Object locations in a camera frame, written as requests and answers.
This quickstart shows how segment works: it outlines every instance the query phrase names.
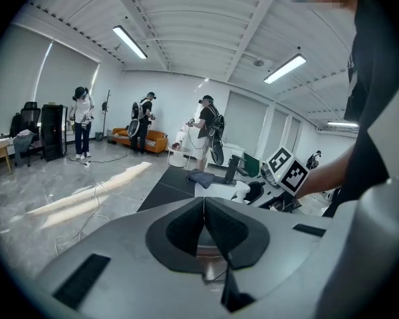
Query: ceiling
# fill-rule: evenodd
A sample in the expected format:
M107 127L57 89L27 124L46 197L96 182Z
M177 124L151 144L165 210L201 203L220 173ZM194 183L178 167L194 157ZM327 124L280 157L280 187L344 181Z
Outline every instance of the ceiling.
M322 129L340 120L355 35L348 11L291 0L28 0L82 33L126 70L159 70L227 82L266 96ZM122 25L147 53L140 60L112 28ZM265 84L295 54L307 63ZM264 65L253 63L262 60Z

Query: black office chair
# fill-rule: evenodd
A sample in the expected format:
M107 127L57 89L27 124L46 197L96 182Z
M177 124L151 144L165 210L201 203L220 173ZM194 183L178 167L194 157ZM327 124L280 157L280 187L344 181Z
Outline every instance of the black office chair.
M21 110L22 116L22 130L28 129L32 133L34 133L34 137L31 140L31 144L29 145L27 151L25 152L28 157L28 166L31 167L31 155L40 156L43 158L42 154L37 152L37 149L33 146L33 143L40 139L39 136L39 127L37 126L40 118L41 109L37 108L36 102L27 102L25 103L24 108Z

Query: floor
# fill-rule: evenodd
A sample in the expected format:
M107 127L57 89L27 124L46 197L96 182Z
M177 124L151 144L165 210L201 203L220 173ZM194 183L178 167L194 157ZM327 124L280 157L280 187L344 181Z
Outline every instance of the floor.
M90 151L91 160L98 161L115 160L128 154L117 161L91 163L88 167L66 158L50 162L34 158L31 167L18 167L13 175L4 162L0 163L0 255L11 269L35 278L58 253L80 238L108 220L135 213L167 169L167 154L136 156L125 146L106 142L91 142ZM74 154L74 146L68 146L68 156L74 157ZM188 169L193 169L195 164L191 159ZM133 169L142 167L141 171L124 183L112 187L103 184L111 180L111 185L114 176L135 166ZM209 165L207 171L225 175L225 169L215 165ZM77 199L89 192L84 199ZM97 208L96 194L100 207L95 215L99 217L92 218L76 236ZM326 206L314 197L302 203L303 207L297 211L310 215L320 215L321 208Z

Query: ceiling light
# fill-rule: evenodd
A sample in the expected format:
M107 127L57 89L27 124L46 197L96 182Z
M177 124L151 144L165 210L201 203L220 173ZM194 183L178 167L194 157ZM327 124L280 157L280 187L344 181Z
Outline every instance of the ceiling light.
M139 47L138 44L135 43L133 38L128 35L126 30L123 29L122 26L115 26L112 30L133 50L133 52L135 52L139 56L139 58L148 58L146 53Z
M347 126L349 128L357 128L358 124L355 123L344 123L344 122L328 122L331 126Z
M271 84L272 82L275 82L277 79L281 78L283 75L287 74L288 72L291 72L292 70L304 64L305 62L306 58L304 56L302 56L301 54L295 55L293 58L288 60L284 65L278 68L274 73L268 76L265 79L265 83Z

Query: orange sofa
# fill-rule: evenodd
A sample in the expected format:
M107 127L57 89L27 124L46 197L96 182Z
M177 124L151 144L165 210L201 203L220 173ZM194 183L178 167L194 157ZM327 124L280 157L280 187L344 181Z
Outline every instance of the orange sofa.
M145 150L154 152L157 154L157 156L160 152L166 151L168 139L165 136L166 134L163 132L149 130L148 134L146 135ZM127 136L127 130L125 128L112 129L112 140L127 146L131 144L130 138Z

